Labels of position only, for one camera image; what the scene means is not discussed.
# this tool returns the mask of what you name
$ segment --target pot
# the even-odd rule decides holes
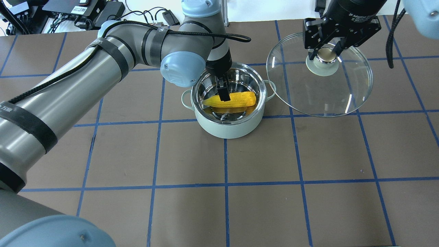
[[[181,103],[195,112],[195,117],[201,127],[208,133],[224,139],[242,137],[254,130],[261,122],[265,103],[276,94],[267,96],[265,83],[270,84],[276,92],[273,82],[263,80],[251,67],[233,62],[226,73],[229,80],[229,92],[252,91],[256,95],[256,104],[240,108],[215,108],[203,105],[203,100],[218,94],[216,79],[204,71],[197,83],[181,95]],[[184,103],[185,95],[191,93],[191,106]]]

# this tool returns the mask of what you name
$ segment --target blue joint cap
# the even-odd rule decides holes
[[[193,52],[176,51],[162,59],[160,72],[169,82],[179,87],[192,87],[206,67],[206,61]]]
[[[0,239],[0,246],[116,247],[111,237],[85,219],[52,215],[20,226]]]
[[[404,1],[418,31],[430,39],[439,39],[439,0]]]
[[[221,12],[218,0],[181,0],[181,7],[185,16],[202,18]]]
[[[104,34],[104,31],[112,24],[116,23],[116,22],[120,22],[120,21],[116,21],[116,20],[109,20],[106,21],[104,23],[102,23],[101,29],[99,29],[99,31],[97,32],[97,37],[100,38],[102,37],[102,34]]]

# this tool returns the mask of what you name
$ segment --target pot handle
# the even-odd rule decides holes
[[[191,101],[191,106],[186,105],[186,104],[184,103],[184,101],[183,101],[184,96],[187,95],[188,93],[190,93],[191,90],[192,90],[192,89],[188,89],[188,90],[186,90],[186,91],[183,92],[183,94],[181,95],[181,103],[183,104],[184,107],[186,107],[186,108],[188,108],[188,109],[190,109],[190,110],[195,111],[195,107],[192,105],[192,101]]]
[[[276,95],[276,85],[274,84],[274,82],[272,82],[271,80],[264,80],[265,83],[270,84],[271,88],[273,89],[274,93],[270,96],[267,97],[267,99],[265,100],[265,102],[271,100],[275,95]]]

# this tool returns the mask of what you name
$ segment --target yellow corn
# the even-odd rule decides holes
[[[256,104],[256,95],[253,92],[231,93],[229,101],[221,101],[219,95],[215,95],[203,101],[204,105],[219,108],[247,107]]]

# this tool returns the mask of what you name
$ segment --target glass lid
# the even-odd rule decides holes
[[[372,70],[355,47],[337,57],[334,39],[309,60],[303,33],[291,34],[271,50],[266,63],[276,95],[287,105],[317,117],[349,114],[365,103],[372,90]]]

